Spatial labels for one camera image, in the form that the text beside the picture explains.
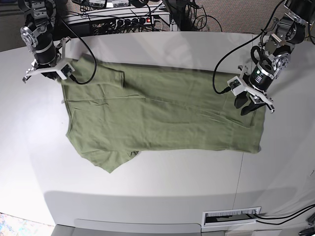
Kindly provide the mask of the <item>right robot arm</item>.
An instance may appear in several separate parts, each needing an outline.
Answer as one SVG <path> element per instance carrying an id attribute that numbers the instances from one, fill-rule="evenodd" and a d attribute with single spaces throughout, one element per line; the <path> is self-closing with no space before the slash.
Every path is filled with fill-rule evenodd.
<path id="1" fill-rule="evenodd" d="M 22 78 L 25 83 L 31 76 L 42 74 L 50 79 L 66 80 L 74 68 L 65 56 L 70 37 L 54 44 L 53 31 L 56 24 L 56 3 L 54 0 L 19 0 L 18 6 L 24 14 L 25 25 L 20 29 L 21 39 L 34 56 L 31 68 Z"/>

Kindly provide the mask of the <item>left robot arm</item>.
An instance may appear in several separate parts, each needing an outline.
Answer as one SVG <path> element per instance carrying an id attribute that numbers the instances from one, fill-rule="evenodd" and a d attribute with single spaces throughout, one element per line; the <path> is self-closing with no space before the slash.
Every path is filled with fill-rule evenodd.
<path id="1" fill-rule="evenodd" d="M 263 106 L 274 112 L 267 90 L 288 66 L 295 46 L 302 43 L 315 21 L 313 0 L 286 0 L 284 5 L 288 12 L 262 30 L 258 45 L 251 49 L 254 69 L 239 66 L 240 75 L 227 82 L 236 97 L 234 106 L 243 116 Z"/>

